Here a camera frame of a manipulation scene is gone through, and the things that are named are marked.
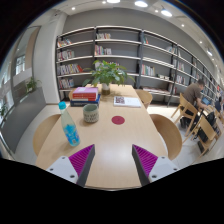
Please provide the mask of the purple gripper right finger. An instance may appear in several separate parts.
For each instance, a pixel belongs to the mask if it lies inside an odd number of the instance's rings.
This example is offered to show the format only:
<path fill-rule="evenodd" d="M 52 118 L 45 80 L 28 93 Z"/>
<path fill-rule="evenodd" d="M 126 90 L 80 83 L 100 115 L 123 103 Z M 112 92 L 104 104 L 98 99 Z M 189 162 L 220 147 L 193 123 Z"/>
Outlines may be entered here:
<path fill-rule="evenodd" d="M 179 170 L 168 157 L 157 157 L 135 144 L 132 145 L 132 156 L 142 186 L 148 185 Z"/>

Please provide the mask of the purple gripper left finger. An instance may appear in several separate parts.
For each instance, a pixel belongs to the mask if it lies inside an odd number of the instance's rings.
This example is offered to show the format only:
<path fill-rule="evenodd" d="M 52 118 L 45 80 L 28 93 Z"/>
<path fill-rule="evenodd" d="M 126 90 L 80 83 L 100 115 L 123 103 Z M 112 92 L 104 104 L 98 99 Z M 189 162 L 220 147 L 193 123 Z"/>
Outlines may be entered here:
<path fill-rule="evenodd" d="M 94 156 L 95 145 L 92 144 L 69 157 L 59 157 L 49 168 L 47 168 L 47 171 L 84 187 Z"/>

